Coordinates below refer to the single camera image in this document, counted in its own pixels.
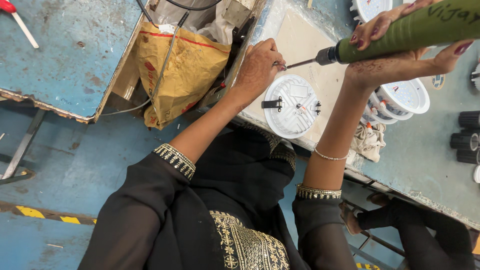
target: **black mounting clip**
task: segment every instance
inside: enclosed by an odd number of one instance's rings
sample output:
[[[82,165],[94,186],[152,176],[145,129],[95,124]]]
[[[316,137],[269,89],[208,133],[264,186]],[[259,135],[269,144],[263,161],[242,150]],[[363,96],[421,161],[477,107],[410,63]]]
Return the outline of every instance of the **black mounting clip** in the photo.
[[[262,101],[262,109],[278,108],[278,112],[282,111],[282,97],[278,100]]]
[[[320,103],[320,101],[317,101],[317,104],[315,105],[315,112],[317,113],[317,115],[320,115],[320,107],[322,106],[322,104]]]

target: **foot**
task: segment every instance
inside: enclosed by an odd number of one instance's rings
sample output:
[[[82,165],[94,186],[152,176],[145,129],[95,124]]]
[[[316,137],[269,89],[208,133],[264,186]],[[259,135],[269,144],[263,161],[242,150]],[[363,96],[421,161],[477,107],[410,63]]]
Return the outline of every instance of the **foot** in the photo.
[[[390,202],[390,199],[388,198],[387,195],[385,195],[383,193],[379,193],[379,194],[373,195],[370,198],[370,201],[375,205],[383,207],[383,206],[386,206]]]
[[[348,205],[343,202],[339,205],[339,207],[342,209],[342,219],[348,229],[348,232],[351,235],[361,233],[362,229],[360,228],[359,221],[353,214],[352,210],[348,208]]]

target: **embroidered sleeve cuff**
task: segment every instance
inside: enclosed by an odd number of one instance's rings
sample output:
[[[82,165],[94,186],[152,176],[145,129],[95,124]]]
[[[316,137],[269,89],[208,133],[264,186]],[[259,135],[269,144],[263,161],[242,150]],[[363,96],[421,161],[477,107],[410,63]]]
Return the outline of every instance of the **embroidered sleeve cuff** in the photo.
[[[175,169],[185,175],[188,180],[192,179],[195,165],[174,147],[169,144],[162,144],[152,152],[169,162]]]
[[[323,190],[297,185],[297,196],[302,199],[340,199],[341,190]]]

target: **black trousers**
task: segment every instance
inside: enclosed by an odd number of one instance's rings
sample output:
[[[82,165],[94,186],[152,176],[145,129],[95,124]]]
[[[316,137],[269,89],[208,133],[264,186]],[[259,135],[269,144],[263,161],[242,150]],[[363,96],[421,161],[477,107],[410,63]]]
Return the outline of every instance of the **black trousers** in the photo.
[[[462,223],[441,213],[420,209],[400,199],[359,213],[363,230],[393,226],[411,270],[474,270],[470,235]],[[427,227],[436,231],[433,237]]]

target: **electric screwdriver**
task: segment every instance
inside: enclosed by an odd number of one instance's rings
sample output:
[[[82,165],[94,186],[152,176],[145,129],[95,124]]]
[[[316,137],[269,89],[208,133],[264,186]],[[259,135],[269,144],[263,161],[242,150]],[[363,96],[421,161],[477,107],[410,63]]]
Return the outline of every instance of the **electric screwdriver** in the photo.
[[[480,0],[443,0],[392,22],[385,35],[363,51],[344,38],[336,46],[320,50],[315,58],[287,69],[313,62],[348,64],[471,38],[480,38]]]

